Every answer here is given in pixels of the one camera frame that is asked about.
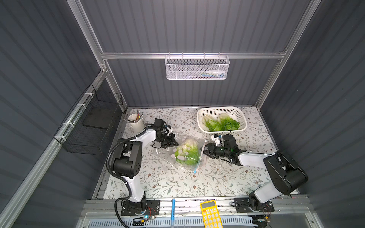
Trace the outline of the clear zip-top bag pink seal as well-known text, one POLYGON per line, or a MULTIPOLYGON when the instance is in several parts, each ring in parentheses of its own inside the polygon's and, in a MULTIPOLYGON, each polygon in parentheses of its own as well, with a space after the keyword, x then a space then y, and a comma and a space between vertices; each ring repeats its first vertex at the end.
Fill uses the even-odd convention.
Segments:
POLYGON ((203 163, 203 149, 207 141, 201 138, 181 136, 178 145, 169 150, 168 161, 172 165, 197 173, 203 163))

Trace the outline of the chinese cabbage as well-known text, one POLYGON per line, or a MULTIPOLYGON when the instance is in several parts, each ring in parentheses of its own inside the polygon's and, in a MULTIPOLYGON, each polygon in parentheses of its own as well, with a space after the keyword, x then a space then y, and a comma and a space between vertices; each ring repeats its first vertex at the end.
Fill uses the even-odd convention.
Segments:
POLYGON ((221 130, 220 122, 210 115, 204 116, 202 122, 209 129, 210 132, 217 132, 221 130))
POLYGON ((201 151, 195 139, 188 138, 174 149, 174 157, 178 163, 195 166, 200 161, 201 151))
POLYGON ((221 131, 238 130, 240 127, 240 123, 232 119, 228 114, 220 114, 218 122, 221 125, 221 131))

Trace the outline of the clear zip-top bag blue seal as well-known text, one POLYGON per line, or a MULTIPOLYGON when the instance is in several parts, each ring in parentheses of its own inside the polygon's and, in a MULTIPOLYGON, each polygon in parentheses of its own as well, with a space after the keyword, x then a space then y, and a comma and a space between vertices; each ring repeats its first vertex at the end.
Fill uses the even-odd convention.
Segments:
POLYGON ((162 161, 179 170, 197 173, 200 165, 203 164, 203 149, 207 140, 188 137, 181 140, 177 146, 170 148, 159 148, 157 154, 162 161))

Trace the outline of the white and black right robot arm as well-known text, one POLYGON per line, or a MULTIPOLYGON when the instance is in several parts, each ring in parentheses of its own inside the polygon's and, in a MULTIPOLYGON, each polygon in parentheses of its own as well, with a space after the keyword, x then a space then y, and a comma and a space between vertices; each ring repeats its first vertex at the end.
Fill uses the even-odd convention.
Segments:
POLYGON ((306 183, 309 178, 299 164, 285 151, 261 154, 241 150, 233 135, 213 136, 214 142, 200 148, 201 152, 212 159, 221 159, 237 166, 252 166, 265 169, 270 180, 254 190, 246 198, 237 198, 233 207, 252 212, 272 212, 271 200, 291 193, 306 183))

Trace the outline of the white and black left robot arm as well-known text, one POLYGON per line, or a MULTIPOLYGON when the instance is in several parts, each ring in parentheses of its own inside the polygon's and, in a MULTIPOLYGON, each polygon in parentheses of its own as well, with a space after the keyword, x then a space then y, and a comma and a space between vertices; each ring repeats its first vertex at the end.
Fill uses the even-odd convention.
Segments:
POLYGON ((107 171, 121 180, 128 190, 128 195, 122 198, 123 213, 141 214, 146 210, 146 193, 136 176, 142 166, 143 146, 148 143, 159 143, 163 149, 178 146, 173 128, 156 118, 153 124, 148 123, 136 136, 118 139, 107 155, 107 171))

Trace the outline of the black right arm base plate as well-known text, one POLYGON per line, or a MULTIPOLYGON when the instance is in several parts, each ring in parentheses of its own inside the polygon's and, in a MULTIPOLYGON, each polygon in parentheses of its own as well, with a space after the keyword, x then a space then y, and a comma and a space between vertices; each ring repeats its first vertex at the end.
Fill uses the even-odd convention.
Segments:
POLYGON ((238 213, 272 213, 275 211, 271 201, 261 203, 253 197, 234 198, 231 206, 234 207, 238 213))

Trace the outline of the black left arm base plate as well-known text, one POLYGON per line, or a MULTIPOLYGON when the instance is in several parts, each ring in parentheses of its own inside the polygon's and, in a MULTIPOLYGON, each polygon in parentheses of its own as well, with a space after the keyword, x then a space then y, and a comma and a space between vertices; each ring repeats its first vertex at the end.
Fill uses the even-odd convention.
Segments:
POLYGON ((160 200, 145 200, 142 202, 131 202, 125 200, 122 202, 121 216, 137 216, 137 215, 159 215, 160 200))

